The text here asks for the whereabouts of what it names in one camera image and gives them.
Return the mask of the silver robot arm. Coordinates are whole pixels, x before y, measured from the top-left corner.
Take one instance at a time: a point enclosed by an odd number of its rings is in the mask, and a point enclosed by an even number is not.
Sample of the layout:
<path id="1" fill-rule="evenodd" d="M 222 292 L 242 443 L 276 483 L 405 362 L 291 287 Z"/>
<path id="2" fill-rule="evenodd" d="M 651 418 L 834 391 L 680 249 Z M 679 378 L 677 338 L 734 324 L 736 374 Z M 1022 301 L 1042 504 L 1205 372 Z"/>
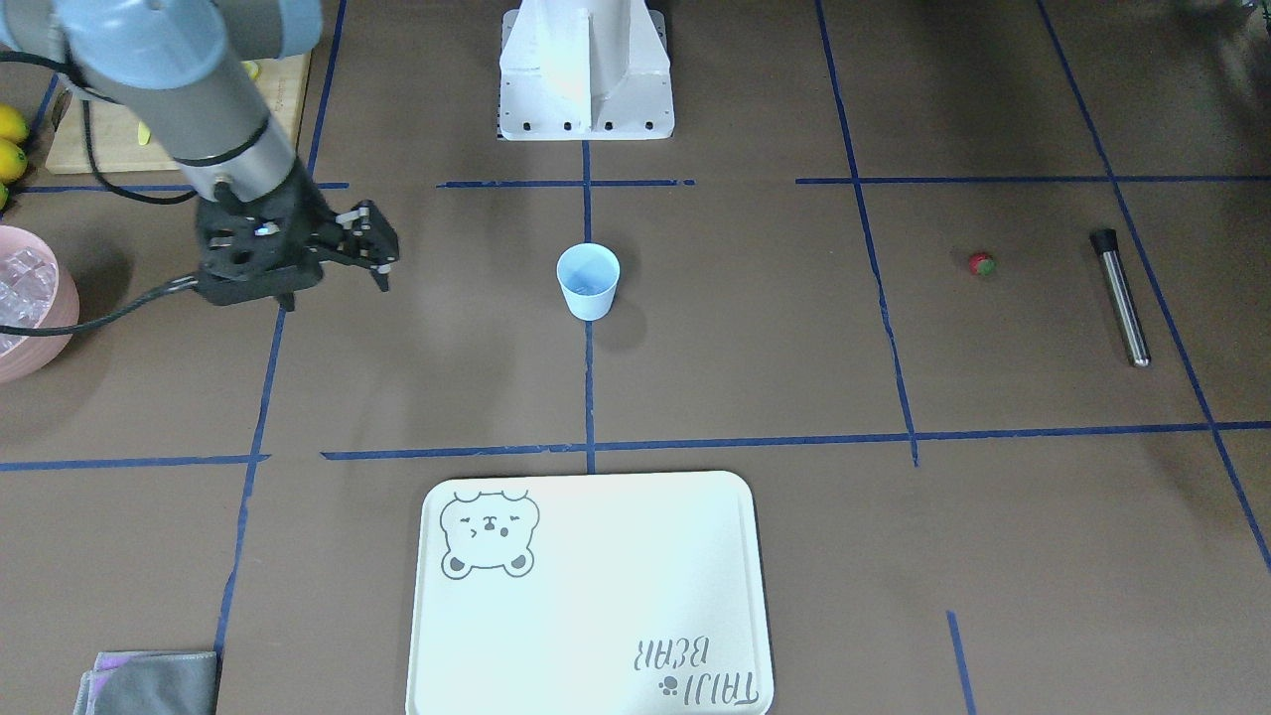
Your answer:
<path id="1" fill-rule="evenodd" d="M 5 1 L 3 58 L 44 65 L 153 131 L 197 196 L 200 265 L 182 288 L 291 311 L 327 263 L 386 291 L 400 257 L 372 201 L 330 210 L 244 66 L 308 55 L 323 29 L 319 1 Z"/>

